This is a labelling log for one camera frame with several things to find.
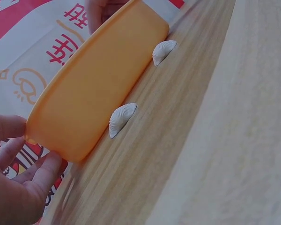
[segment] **orange plastic container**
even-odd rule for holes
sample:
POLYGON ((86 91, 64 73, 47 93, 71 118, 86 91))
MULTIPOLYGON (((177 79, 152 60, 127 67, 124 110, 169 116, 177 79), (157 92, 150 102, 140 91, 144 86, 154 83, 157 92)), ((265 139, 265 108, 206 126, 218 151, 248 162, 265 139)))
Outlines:
POLYGON ((143 1, 126 3, 43 91, 27 120, 26 140, 70 162, 84 159, 168 32, 168 24, 143 1))

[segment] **wooden table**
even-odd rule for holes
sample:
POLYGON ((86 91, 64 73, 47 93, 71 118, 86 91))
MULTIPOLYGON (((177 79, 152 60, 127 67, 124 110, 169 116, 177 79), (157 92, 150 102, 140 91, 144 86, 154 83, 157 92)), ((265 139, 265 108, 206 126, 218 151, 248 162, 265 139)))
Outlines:
POLYGON ((199 0, 172 31, 43 224, 281 225, 281 0, 199 0))

